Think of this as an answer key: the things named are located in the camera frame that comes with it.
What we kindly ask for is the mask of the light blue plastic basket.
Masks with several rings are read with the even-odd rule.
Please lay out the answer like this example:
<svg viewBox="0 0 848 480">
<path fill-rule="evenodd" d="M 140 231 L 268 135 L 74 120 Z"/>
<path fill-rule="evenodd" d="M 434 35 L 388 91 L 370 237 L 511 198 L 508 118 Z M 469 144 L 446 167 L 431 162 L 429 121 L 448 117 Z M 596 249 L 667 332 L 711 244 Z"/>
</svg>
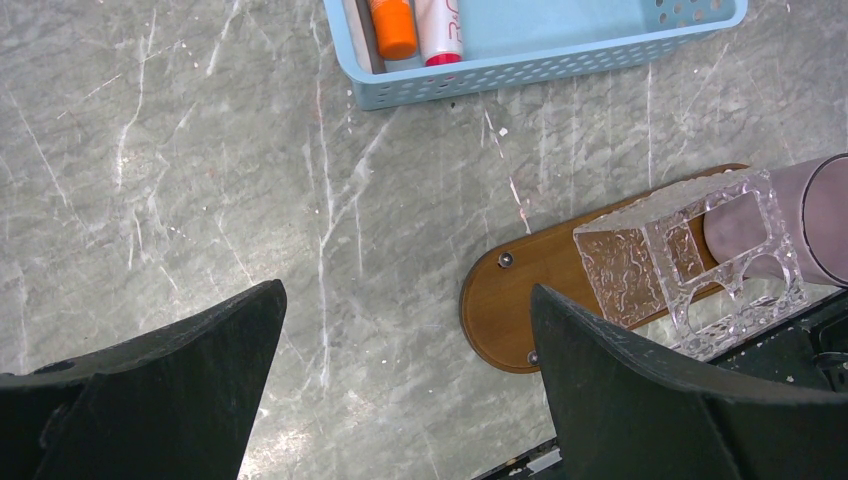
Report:
<svg viewBox="0 0 848 480">
<path fill-rule="evenodd" d="M 462 61 L 426 66 L 415 55 L 373 74 L 355 2 L 324 7 L 364 110 L 642 65 L 738 25 L 748 10 L 745 1 L 461 1 Z"/>
</svg>

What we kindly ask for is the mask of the clear acrylic toothbrush holder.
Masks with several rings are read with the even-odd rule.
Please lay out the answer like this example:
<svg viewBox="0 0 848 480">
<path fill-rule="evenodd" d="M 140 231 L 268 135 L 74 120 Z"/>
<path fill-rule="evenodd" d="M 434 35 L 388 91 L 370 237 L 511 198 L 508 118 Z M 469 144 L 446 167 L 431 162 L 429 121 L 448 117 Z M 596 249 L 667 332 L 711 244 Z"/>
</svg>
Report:
<svg viewBox="0 0 848 480">
<path fill-rule="evenodd" d="M 753 246 L 710 266 L 692 221 L 738 199 L 765 230 Z M 726 170 L 677 182 L 573 232 L 607 321 L 634 327 L 668 314 L 671 349 L 712 360 L 806 308 L 797 253 L 765 170 Z"/>
</svg>

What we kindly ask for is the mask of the brown wooden oval tray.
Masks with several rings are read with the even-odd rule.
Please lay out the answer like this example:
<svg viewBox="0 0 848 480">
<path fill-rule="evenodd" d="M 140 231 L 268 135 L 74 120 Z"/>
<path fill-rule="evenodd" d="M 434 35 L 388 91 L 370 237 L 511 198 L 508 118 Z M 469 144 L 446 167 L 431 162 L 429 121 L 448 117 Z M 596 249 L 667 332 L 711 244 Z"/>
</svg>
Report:
<svg viewBox="0 0 848 480">
<path fill-rule="evenodd" d="M 530 374 L 535 348 L 531 294 L 548 285 L 601 315 L 573 231 L 605 214 L 649 196 L 640 193 L 492 248 L 468 272 L 459 297 L 459 319 L 470 347 L 491 366 Z"/>
</svg>

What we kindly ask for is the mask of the purple ceramic mug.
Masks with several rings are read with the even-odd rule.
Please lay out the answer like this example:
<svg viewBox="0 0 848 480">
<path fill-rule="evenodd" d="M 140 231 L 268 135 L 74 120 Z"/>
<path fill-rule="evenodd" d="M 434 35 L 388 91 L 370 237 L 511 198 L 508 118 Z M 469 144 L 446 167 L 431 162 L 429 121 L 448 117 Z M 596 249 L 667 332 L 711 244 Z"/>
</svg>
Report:
<svg viewBox="0 0 848 480">
<path fill-rule="evenodd" d="M 822 157 L 769 171 L 802 279 L 847 286 L 847 155 Z M 706 245 L 718 262 L 766 237 L 756 198 L 745 194 L 704 216 Z"/>
</svg>

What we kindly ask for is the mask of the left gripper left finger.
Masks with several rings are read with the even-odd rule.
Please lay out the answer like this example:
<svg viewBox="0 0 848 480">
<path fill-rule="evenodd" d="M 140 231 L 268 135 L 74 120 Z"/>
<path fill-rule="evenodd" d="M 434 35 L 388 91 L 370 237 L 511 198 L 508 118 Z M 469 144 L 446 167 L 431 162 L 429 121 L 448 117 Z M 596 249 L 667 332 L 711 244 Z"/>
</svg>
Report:
<svg viewBox="0 0 848 480">
<path fill-rule="evenodd" d="M 234 479 L 287 307 L 279 280 L 130 340 L 1 377 L 5 479 Z"/>
</svg>

